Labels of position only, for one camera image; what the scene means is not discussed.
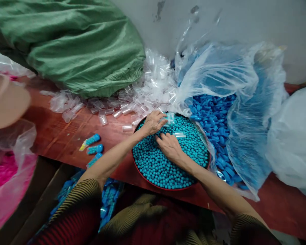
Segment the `red bowl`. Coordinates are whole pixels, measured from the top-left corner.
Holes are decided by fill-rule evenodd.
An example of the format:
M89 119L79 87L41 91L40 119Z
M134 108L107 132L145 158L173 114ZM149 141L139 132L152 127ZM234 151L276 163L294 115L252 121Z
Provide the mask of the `red bowl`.
M139 122L139 124L138 124L138 125L136 126L136 128L135 128L134 133L138 130L139 125L140 125L145 119L146 119L146 117L144 117L144 118ZM148 179L145 178L145 176L142 175L142 173L139 171L139 169L138 169L138 167L137 167L137 165L136 165L135 159L134 159L133 149L132 149L132 158L133 158L135 167L136 167L137 171L139 172L139 174L140 174L148 183L150 183L151 185L154 185L155 187L157 187L157 188L159 188L159 189L166 190L166 191L181 191L181 190L185 190L185 189L191 188L191 187L195 186L195 185L198 183L198 182L196 182L196 183L194 183L194 184L192 184L192 185L190 185L190 186L188 186L188 187L180 188L180 189L173 189L173 190L159 187L159 186L157 186L157 185L151 183L150 181L148 181ZM208 167L210 166L210 163L211 163L211 154L210 154L210 152L208 151L208 165L207 165L206 169L208 169Z

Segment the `hand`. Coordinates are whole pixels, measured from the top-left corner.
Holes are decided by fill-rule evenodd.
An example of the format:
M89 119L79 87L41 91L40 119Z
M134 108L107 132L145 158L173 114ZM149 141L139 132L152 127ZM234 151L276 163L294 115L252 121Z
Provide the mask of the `hand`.
M170 135L169 133L160 134L155 136L156 142L159 144L159 147L163 154L174 164L177 164L179 160L185 156L186 154L181 149L179 142L174 135Z
M160 121L161 118L166 116L166 114L163 114L160 111L151 112L146 117L144 125L141 127L140 130L143 130L146 136L157 133L162 128L162 126L168 122L167 119L163 119L162 121Z

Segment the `clear plastic bag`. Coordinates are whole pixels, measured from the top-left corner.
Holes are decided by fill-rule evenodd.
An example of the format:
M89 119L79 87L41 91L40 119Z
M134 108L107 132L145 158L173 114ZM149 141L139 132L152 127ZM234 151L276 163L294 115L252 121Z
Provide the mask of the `clear plastic bag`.
M35 125L27 120L0 129L0 162L4 154L13 151L17 173L0 187L0 228L22 200L32 178L37 156L30 148L36 137Z
M8 72L10 75L18 77L27 76L32 78L36 76L31 70L19 65L2 54L0 54L0 71Z
M179 88L174 111L190 116L187 108L195 95L236 94L227 114L230 136L226 148L236 172L250 189L238 192L255 201L259 201L257 192L272 170L265 158L270 118L287 97L282 61L283 49L269 43L225 45L211 43L206 36L176 52ZM217 171L213 163L210 169Z
M306 88L272 116L266 158L282 182L306 195Z

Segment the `person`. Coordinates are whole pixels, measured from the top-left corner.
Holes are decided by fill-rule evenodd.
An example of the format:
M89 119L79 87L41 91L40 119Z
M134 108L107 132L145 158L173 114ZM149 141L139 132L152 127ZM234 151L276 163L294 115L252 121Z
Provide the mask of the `person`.
M86 170L32 244L217 244L209 229L210 220L200 208L145 190L140 195L126 190L117 201L115 215L98 233L104 183L138 142L161 129L167 122L163 117L166 115L153 111L141 129ZM161 134L156 141L165 156L195 177L228 216L233 224L231 245L280 244L251 205L190 159L175 136Z

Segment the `striped sleeve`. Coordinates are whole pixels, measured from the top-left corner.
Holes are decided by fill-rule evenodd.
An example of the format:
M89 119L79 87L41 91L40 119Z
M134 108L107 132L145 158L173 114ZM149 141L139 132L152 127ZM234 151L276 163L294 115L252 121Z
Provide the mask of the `striped sleeve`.
M247 214L236 216L230 239L231 245L281 245L265 225Z
M101 189L95 179L78 183L31 244L86 244L100 227Z

